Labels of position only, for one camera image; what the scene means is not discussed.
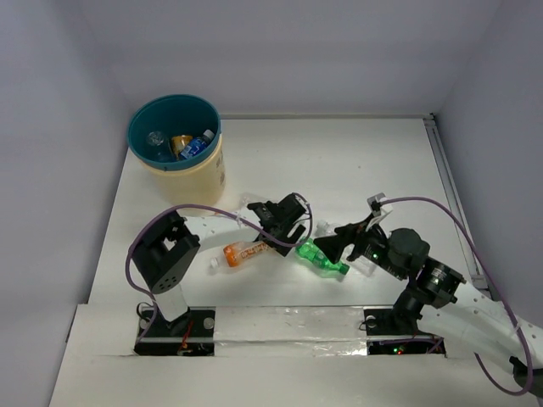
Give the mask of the clear bottle white cap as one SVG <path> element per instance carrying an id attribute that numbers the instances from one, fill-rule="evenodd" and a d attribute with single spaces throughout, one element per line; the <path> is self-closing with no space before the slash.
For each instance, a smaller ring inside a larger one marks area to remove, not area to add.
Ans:
<path id="1" fill-rule="evenodd" d="M 330 237 L 335 234 L 334 229 L 340 227 L 340 224 L 328 223 L 325 220 L 320 220 L 316 224 L 315 237 Z M 353 261 L 347 260 L 348 255 L 354 248 L 353 245 L 348 246 L 341 256 L 341 261 L 346 263 L 351 269 L 357 271 L 365 277 L 371 278 L 377 269 L 377 266 L 369 259 L 361 256 Z"/>

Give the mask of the green plastic soda bottle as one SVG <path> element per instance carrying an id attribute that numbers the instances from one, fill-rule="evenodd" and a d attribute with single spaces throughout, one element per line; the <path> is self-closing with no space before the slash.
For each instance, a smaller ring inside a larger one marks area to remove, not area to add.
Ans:
<path id="1" fill-rule="evenodd" d="M 342 261 L 333 263 L 329 260 L 323 251 L 313 243 L 312 239 L 308 239 L 304 244 L 298 246 L 295 251 L 300 258 L 309 261 L 319 270 L 335 271 L 341 275 L 346 275 L 350 270 L 350 267 Z"/>

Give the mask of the orange label tea bottle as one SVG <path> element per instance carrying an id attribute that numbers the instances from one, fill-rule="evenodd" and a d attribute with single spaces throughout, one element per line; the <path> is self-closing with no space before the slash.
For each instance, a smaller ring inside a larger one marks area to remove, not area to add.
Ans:
<path id="1" fill-rule="evenodd" d="M 210 259 L 207 274 L 215 276 L 236 273 L 252 259 L 271 250 L 272 248 L 262 241 L 230 243 Z"/>

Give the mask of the blue label bottle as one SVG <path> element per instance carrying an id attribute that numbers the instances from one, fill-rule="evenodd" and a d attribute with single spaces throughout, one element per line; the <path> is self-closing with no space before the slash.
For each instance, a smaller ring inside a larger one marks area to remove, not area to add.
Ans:
<path id="1" fill-rule="evenodd" d="M 206 130 L 201 136 L 193 138 L 179 153 L 181 160 L 191 159 L 202 153 L 214 140 L 216 134 L 212 130 Z"/>
<path id="2" fill-rule="evenodd" d="M 171 161 L 169 138 L 163 132 L 151 131 L 146 136 L 145 148 L 149 159 L 157 162 Z"/>

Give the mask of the yellow label clear bottle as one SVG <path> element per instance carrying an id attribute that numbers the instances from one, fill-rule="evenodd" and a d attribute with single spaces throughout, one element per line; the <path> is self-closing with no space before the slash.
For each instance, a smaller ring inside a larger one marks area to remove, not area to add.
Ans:
<path id="1" fill-rule="evenodd" d="M 181 160 L 181 152 L 192 141 L 190 135 L 178 135 L 171 138 L 171 151 L 176 160 Z"/>

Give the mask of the clear crushed plastic bottle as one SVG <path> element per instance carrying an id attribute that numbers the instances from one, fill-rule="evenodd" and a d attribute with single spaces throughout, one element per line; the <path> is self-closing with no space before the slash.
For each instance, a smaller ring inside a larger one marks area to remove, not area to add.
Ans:
<path id="1" fill-rule="evenodd" d="M 263 198 L 260 195 L 251 192 L 243 192 L 239 199 L 239 210 L 246 209 L 249 204 L 264 203 L 265 201 L 266 198 Z"/>

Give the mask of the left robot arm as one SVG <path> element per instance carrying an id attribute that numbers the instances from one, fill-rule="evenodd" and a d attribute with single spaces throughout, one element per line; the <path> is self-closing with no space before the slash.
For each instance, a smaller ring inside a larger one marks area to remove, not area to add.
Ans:
<path id="1" fill-rule="evenodd" d="M 135 237 L 126 256 L 126 279 L 148 295 L 158 323 L 168 334 L 183 332 L 190 310 L 182 279 L 197 254 L 230 243 L 265 243 L 285 257 L 311 236 L 310 204 L 292 192 L 278 202 L 253 202 L 232 213 L 201 204 L 174 206 L 153 218 Z"/>

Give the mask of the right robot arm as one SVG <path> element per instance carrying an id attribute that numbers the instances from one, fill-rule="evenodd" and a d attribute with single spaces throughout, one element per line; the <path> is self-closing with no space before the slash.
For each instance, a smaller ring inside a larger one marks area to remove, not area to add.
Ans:
<path id="1" fill-rule="evenodd" d="M 331 261 L 368 259 L 406 287 L 389 319 L 399 332 L 432 333 L 492 361 L 521 386 L 542 384 L 542 330 L 485 296 L 450 266 L 430 257 L 430 246 L 412 229 L 385 235 L 379 226 L 348 224 L 315 244 Z"/>

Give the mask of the teal and cream bin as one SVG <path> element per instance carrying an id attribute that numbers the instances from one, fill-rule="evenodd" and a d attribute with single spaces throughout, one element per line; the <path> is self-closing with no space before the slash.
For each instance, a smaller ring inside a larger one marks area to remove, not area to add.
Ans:
<path id="1" fill-rule="evenodd" d="M 146 136 L 161 131 L 169 138 L 178 135 L 199 137 L 206 130 L 216 136 L 199 155 L 170 162 L 157 162 L 146 154 Z M 226 170 L 222 153 L 221 117 L 207 100 L 189 94 L 156 98 L 140 107 L 126 130 L 129 149 L 152 176 L 162 197 L 170 204 L 215 204 L 221 197 Z"/>

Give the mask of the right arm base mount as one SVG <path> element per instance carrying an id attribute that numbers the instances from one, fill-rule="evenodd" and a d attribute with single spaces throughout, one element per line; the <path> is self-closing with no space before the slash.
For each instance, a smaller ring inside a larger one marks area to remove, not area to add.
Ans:
<path id="1" fill-rule="evenodd" d="M 390 308 L 364 309 L 359 330 L 366 334 L 371 356 L 446 355 L 442 337 L 420 331 L 416 322 L 394 315 Z"/>

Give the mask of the aluminium rail right edge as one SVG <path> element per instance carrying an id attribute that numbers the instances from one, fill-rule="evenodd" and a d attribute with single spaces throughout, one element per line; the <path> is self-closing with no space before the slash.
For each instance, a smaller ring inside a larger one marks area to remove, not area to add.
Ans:
<path id="1" fill-rule="evenodd" d="M 425 130 L 428 135 L 430 147 L 434 154 L 434 160 L 437 165 L 439 177 L 441 179 L 441 182 L 445 191 L 446 202 L 447 202 L 446 205 L 448 206 L 451 213 L 460 221 L 464 229 L 467 232 L 469 232 L 469 228 L 468 228 L 467 220 L 462 208 L 461 200 L 458 196 L 453 175 L 451 173 L 451 168 L 449 166 L 448 160 L 445 155 L 445 150 L 444 150 L 443 143 L 441 141 L 441 137 L 439 134 L 439 129 L 437 126 L 435 115 L 434 114 L 426 115 L 423 118 L 423 124 L 425 126 Z M 494 288 L 492 287 L 492 285 L 490 285 L 487 282 L 486 276 L 484 275 L 484 272 L 480 268 L 479 261 L 474 256 L 468 242 L 466 241 L 460 229 L 457 226 L 455 226 L 455 229 L 456 229 L 456 234 L 458 235 L 458 238 L 462 247 L 464 262 L 466 263 L 467 272 L 470 275 L 472 284 L 483 294 L 494 299 L 495 298 Z"/>

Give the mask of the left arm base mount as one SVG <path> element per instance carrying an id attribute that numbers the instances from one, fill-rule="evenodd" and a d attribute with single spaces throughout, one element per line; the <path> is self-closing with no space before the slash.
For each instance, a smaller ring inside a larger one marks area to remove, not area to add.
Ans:
<path id="1" fill-rule="evenodd" d="M 137 337 L 147 330 L 141 340 L 136 340 L 134 352 L 140 356 L 214 356 L 214 329 L 216 310 L 213 308 L 190 309 L 172 322 L 158 313 L 153 323 L 153 309 L 144 307 L 139 312 Z"/>

